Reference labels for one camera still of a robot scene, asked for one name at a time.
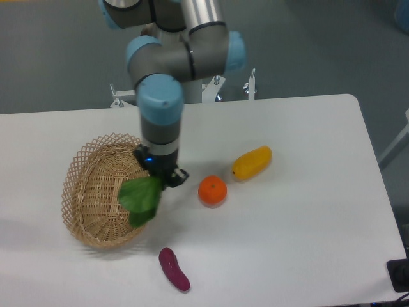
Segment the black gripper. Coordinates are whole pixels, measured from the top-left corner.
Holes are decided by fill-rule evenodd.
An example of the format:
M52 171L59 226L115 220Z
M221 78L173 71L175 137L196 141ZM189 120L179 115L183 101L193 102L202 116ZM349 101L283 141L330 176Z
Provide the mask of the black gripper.
M178 187L189 177L187 171L178 167L178 150L169 155L153 155L147 146L139 144L134 149L133 155L151 176L161 179L164 187Z

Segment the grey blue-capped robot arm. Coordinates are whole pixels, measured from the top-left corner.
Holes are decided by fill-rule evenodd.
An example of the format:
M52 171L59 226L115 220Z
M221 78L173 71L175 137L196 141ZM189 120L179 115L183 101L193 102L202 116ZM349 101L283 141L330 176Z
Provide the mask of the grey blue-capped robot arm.
M141 35L126 48L127 72L141 115L138 163L162 187L177 187L188 173L177 164L183 83L241 70L247 61L241 34L226 26L220 1L100 1L108 25L126 29L153 24L181 34L175 43Z

